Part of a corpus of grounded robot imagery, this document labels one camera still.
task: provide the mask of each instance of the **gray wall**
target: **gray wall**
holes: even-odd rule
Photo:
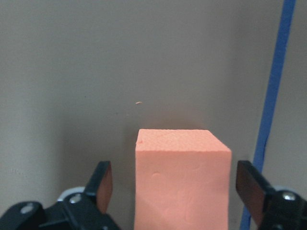
[[[237,229],[236,161],[253,157],[281,7],[2,0],[0,213],[24,200],[47,207],[111,160],[109,213],[130,230],[138,129],[204,128],[233,151]]]

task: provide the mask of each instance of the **orange sponge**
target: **orange sponge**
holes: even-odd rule
[[[227,230],[231,151],[208,130],[141,129],[135,230]]]

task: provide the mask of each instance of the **screw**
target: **screw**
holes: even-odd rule
[[[283,193],[283,198],[285,200],[295,200],[295,194],[291,192],[284,192]]]
[[[81,200],[81,194],[80,194],[80,193],[77,193],[76,195],[72,196],[72,197],[69,199],[69,202],[70,202],[71,204],[75,204],[75,203],[78,203],[80,200]]]
[[[23,206],[20,212],[21,214],[26,214],[28,212],[31,212],[33,208],[34,208],[33,203],[28,203],[26,206]]]
[[[283,226],[281,224],[274,224],[271,230],[283,230]]]

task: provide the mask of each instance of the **blue tape strip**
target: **blue tape strip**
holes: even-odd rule
[[[283,11],[281,15],[281,20],[275,45],[275,52],[274,52],[271,73],[269,78],[269,84],[264,102],[264,108],[262,111],[261,124],[259,128],[258,139],[257,139],[256,150],[253,161],[254,166],[260,172],[262,171],[263,168],[265,147],[272,126],[272,120],[277,100],[279,84],[283,72],[284,58],[290,34],[290,27],[291,27],[294,7],[295,7],[295,0],[284,0]],[[244,207],[240,230],[249,230],[249,227],[250,227],[250,213]]]

